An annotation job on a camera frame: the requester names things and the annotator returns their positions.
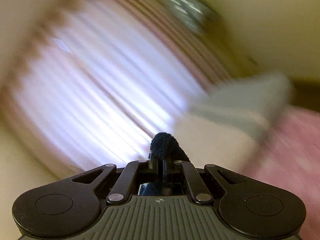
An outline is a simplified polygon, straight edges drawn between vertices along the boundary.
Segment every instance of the pink bedding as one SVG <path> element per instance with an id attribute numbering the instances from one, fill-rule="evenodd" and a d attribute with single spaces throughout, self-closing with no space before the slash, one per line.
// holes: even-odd
<path id="1" fill-rule="evenodd" d="M 320 239 L 320 113 L 288 109 L 242 173 L 299 196 L 307 209 L 300 237 Z"/>

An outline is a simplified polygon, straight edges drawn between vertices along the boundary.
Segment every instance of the beige wall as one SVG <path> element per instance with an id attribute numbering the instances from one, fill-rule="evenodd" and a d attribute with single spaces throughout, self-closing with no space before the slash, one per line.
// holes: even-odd
<path id="1" fill-rule="evenodd" d="M 213 40 L 245 72 L 276 68 L 320 82 L 320 0 L 205 1 L 223 20 L 212 25 Z"/>
<path id="2" fill-rule="evenodd" d="M 56 180 L 0 121 L 0 239 L 17 240 L 21 236 L 11 214 L 15 199 Z"/>
<path id="3" fill-rule="evenodd" d="M 0 86 L 24 40 L 59 0 L 0 0 Z"/>

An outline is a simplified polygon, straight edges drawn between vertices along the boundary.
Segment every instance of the silver rivet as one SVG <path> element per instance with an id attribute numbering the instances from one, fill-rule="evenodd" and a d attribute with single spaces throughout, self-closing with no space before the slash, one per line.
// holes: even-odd
<path id="1" fill-rule="evenodd" d="M 119 193 L 114 193 L 108 196 L 108 199 L 111 201 L 120 201 L 124 199 L 124 196 Z"/>
<path id="2" fill-rule="evenodd" d="M 209 201 L 211 199 L 211 196 L 209 194 L 201 193 L 196 196 L 196 199 L 201 202 L 205 202 Z"/>

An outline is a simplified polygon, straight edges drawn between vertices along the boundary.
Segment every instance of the sheer curtain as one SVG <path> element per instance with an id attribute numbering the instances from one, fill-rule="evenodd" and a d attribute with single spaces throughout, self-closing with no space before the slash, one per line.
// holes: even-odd
<path id="1" fill-rule="evenodd" d="M 9 125 L 60 178 L 145 159 L 228 73 L 154 0 L 66 0 L 2 90 Z"/>

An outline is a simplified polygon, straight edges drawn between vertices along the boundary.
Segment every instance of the circular cap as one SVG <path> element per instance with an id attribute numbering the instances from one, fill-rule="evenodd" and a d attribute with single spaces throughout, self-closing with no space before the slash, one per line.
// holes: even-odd
<path id="1" fill-rule="evenodd" d="M 211 199 L 211 196 L 209 194 L 201 193 L 196 195 L 196 199 L 201 202 L 205 202 L 205 201 L 209 201 Z"/>
<path id="2" fill-rule="evenodd" d="M 246 202 L 247 209 L 258 216 L 275 216 L 283 209 L 282 202 L 276 197 L 258 195 L 249 198 Z"/>
<path id="3" fill-rule="evenodd" d="M 124 196 L 119 193 L 114 193 L 108 196 L 108 199 L 111 201 L 120 201 L 124 199 Z"/>
<path id="4" fill-rule="evenodd" d="M 50 194 L 37 200 L 36 209 L 45 215 L 59 215 L 68 211 L 72 205 L 72 199 L 65 195 Z"/>

